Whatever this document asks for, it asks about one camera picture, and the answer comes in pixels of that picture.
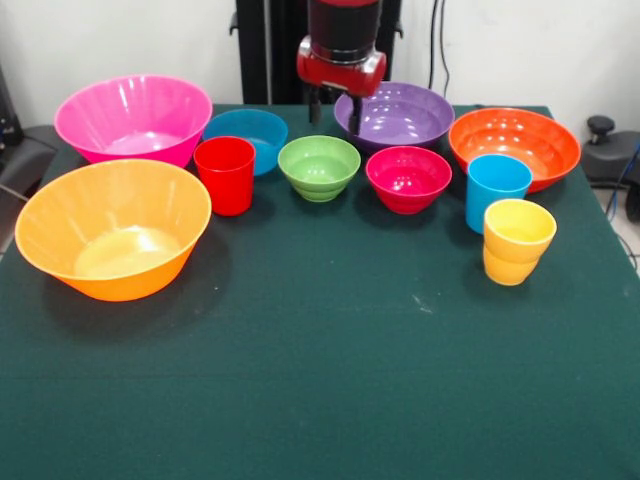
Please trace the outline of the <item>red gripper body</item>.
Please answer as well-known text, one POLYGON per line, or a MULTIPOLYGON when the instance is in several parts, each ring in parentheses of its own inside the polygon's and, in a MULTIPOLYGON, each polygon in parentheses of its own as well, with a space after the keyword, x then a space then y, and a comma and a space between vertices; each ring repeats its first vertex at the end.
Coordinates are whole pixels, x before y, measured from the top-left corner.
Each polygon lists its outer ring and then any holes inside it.
POLYGON ((373 95, 383 80, 387 58, 373 50, 359 63, 344 64, 322 59, 312 50, 311 36, 305 36, 296 56, 300 79, 314 87, 333 87, 352 96, 366 98, 373 95))

